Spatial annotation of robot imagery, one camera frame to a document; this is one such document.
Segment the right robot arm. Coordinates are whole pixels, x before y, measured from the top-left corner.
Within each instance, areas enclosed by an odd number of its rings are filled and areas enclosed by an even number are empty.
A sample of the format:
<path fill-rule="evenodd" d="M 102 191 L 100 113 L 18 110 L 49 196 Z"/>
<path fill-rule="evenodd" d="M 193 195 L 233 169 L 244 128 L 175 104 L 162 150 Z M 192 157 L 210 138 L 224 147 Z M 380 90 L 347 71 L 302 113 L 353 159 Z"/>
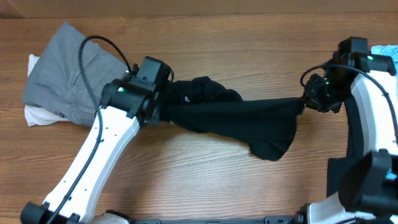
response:
<path fill-rule="evenodd" d="M 344 175 L 339 189 L 321 202 L 304 205 L 291 223 L 397 223 L 397 78 L 393 61 L 375 55 L 368 40 L 349 37 L 332 59 L 321 64 L 324 76 L 301 81 L 307 108 L 326 113 L 353 100 L 362 156 Z"/>

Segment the black t-shirt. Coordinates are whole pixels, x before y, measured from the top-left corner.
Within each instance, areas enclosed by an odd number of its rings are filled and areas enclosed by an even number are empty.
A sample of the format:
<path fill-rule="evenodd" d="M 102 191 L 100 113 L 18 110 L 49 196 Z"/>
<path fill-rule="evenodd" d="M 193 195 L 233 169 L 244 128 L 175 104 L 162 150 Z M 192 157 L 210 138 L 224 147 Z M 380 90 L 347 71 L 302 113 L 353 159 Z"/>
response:
<path fill-rule="evenodd" d="M 248 144 L 251 154 L 269 161 L 288 151 L 303 109 L 299 98 L 245 101 L 209 77 L 170 82 L 160 100 L 162 121 L 237 139 Z"/>

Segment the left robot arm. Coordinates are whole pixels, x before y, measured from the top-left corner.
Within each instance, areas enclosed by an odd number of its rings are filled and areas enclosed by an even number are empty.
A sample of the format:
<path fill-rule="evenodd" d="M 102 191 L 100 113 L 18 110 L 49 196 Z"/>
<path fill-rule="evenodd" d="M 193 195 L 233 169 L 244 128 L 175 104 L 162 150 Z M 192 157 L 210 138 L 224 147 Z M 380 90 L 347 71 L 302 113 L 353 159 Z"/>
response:
<path fill-rule="evenodd" d="M 121 153 L 139 129 L 159 122 L 159 100 L 174 75 L 163 61 L 146 56 L 140 67 L 104 86 L 87 139 L 42 205 L 27 203 L 22 223 L 90 223 L 98 199 Z"/>

